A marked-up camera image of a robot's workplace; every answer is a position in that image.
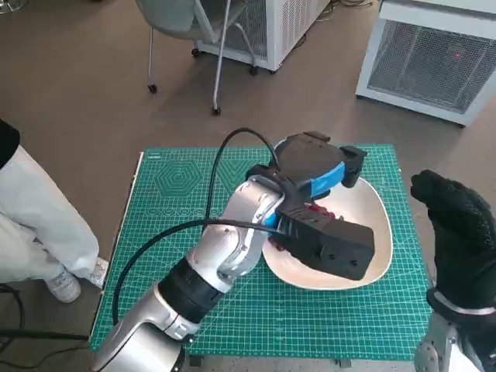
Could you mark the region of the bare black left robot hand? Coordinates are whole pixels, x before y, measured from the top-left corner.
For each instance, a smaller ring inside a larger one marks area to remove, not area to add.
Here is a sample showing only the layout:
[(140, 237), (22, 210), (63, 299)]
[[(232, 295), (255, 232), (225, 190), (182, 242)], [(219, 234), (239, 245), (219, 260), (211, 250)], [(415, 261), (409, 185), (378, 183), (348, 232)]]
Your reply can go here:
[(338, 184), (353, 188), (367, 156), (367, 151), (354, 146), (334, 146), (328, 136), (318, 132), (289, 136), (275, 146), (274, 153), (270, 165), (315, 200)]

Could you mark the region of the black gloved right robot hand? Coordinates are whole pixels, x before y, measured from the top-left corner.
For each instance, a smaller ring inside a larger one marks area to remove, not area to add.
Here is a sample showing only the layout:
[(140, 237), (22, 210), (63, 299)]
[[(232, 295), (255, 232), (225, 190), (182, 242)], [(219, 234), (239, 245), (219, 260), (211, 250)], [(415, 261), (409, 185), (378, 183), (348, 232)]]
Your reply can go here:
[(436, 289), (465, 309), (495, 306), (495, 218), (475, 190), (431, 170), (412, 176), (435, 233)]

